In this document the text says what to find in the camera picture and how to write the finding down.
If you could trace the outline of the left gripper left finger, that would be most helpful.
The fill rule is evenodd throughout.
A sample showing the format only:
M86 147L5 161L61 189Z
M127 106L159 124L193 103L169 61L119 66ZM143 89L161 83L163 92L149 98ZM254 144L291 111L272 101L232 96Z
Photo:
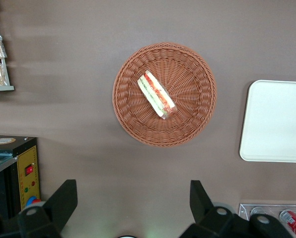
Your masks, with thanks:
M45 202L34 203L18 215L22 238L60 238L78 204L75 179L66 180Z

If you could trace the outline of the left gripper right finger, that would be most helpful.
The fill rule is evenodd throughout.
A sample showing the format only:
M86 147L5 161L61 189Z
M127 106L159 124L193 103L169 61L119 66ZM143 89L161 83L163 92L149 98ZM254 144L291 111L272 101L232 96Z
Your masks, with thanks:
M190 182L190 209L195 220L182 238L248 238L249 224L224 206L215 206L199 180Z

